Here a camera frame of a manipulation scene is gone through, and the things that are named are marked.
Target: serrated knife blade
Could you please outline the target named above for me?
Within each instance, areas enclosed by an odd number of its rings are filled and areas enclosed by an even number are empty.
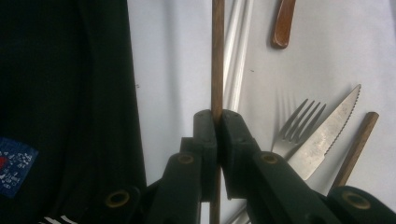
[[[289,165],[302,179],[308,179],[324,161],[327,151],[347,124],[360,90],[361,85],[355,87],[289,159]]]

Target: white backdrop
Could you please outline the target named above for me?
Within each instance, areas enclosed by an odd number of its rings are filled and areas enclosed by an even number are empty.
[[[347,184],[396,211],[396,1],[299,0],[283,50],[269,46],[277,2],[254,1],[238,112],[261,149],[270,150],[305,98],[326,103],[329,114],[361,84],[348,124],[308,184],[327,193],[363,117],[375,111],[379,120]],[[192,116],[210,107],[211,1],[128,3],[150,184],[181,137],[192,136]],[[232,6],[226,0],[226,21]],[[241,202],[224,204],[222,197],[225,220]]]

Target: wooden stick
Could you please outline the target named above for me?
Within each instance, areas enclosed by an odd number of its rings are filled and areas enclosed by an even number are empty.
[[[361,127],[359,128],[358,134],[355,137],[355,140],[350,147],[346,158],[344,159],[344,163],[340,168],[340,171],[337,174],[334,182],[332,183],[331,189],[335,187],[344,186],[347,183],[347,179],[352,173],[353,167],[355,166],[361,151],[366,144],[371,131],[373,130],[376,121],[378,120],[379,115],[375,112],[369,112],[364,117],[363,122],[361,123]]]
[[[224,0],[212,0],[212,91],[211,110],[215,129],[219,136],[219,125],[223,101],[224,64]],[[218,163],[216,199],[210,203],[210,223],[219,224],[221,168]]]

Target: wooden handle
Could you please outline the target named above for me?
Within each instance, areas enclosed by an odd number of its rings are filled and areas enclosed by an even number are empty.
[[[280,2],[272,38],[272,45],[275,48],[285,49],[289,44],[295,3],[295,0],[282,0]]]

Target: silver fork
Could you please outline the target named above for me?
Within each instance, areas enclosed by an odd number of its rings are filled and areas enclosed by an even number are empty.
[[[306,116],[312,105],[313,101],[301,114],[301,110],[305,106],[308,99],[303,101],[303,103],[294,111],[290,116],[288,121],[280,130],[276,137],[272,151],[276,154],[282,156],[285,160],[288,160],[292,154],[305,142],[305,140],[312,133],[315,123],[318,121],[321,113],[323,112],[326,105],[324,105],[318,113],[315,111],[318,109],[320,102],[311,110],[311,112]]]

